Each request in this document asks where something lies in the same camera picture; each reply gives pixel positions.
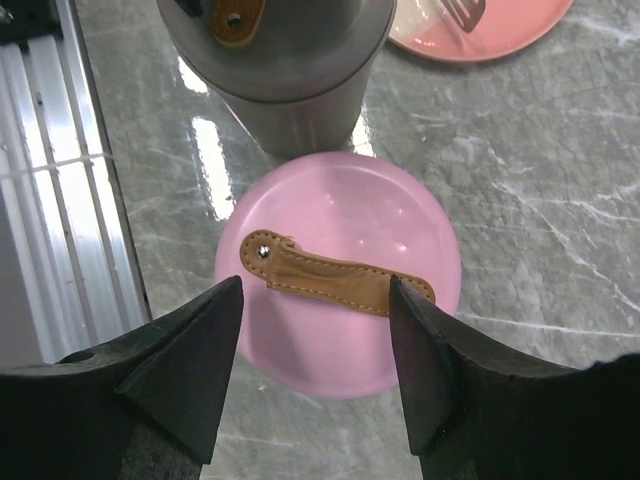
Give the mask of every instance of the gray pot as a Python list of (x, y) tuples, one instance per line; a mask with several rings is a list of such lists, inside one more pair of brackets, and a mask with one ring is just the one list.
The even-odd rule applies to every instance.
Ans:
[(256, 36), (225, 47), (210, 27), (215, 0), (189, 16), (158, 6), (176, 48), (254, 140), (286, 158), (339, 147), (358, 119), (371, 65), (396, 0), (268, 0)]

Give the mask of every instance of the pink plate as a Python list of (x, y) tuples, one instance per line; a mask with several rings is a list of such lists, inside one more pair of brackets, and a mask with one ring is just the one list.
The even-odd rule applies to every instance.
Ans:
[(440, 308), (450, 314), (457, 308), (456, 237), (420, 182), (387, 161), (349, 153), (286, 163), (238, 203), (220, 239), (215, 280), (242, 277), (238, 350), (292, 390), (345, 399), (394, 386), (389, 320), (267, 289), (239, 256), (242, 240), (259, 229), (292, 236), (309, 253), (422, 277)]
[(573, 0), (486, 0), (480, 23), (465, 34), (442, 13), (438, 0), (398, 0), (389, 35), (399, 46), (435, 60), (491, 60), (538, 40), (558, 23), (572, 3)]

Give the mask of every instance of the marble countertop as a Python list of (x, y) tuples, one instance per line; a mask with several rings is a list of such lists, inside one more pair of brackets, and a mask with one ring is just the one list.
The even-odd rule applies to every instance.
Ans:
[[(78, 8), (157, 316), (211, 286), (235, 202), (278, 161), (179, 60), (153, 0)], [(451, 218), (459, 317), (566, 365), (640, 350), (638, 32), (634, 0), (580, 0), (497, 62), (443, 66), (387, 45), (352, 138), (420, 179)], [(308, 398), (238, 357), (202, 478), (421, 477), (397, 390)]]

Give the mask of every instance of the lid handle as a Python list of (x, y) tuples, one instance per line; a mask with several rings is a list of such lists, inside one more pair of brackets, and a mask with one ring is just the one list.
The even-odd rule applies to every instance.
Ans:
[(258, 230), (245, 238), (240, 260), (267, 287), (389, 316), (389, 286), (396, 275), (433, 303), (435, 292), (425, 280), (363, 263), (320, 257), (296, 248), (291, 238)]
[(247, 45), (262, 19), (266, 0), (217, 0), (213, 12), (213, 33), (227, 47)]

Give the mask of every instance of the metal rack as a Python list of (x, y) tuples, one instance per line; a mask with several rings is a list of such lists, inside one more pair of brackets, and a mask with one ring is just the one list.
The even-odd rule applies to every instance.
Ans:
[[(150, 318), (76, 12), (56, 6), (58, 34), (0, 47), (0, 366), (30, 350), (53, 362)], [(20, 322), (34, 338), (7, 338), (29, 336)], [(7, 342), (24, 358), (3, 357)]]

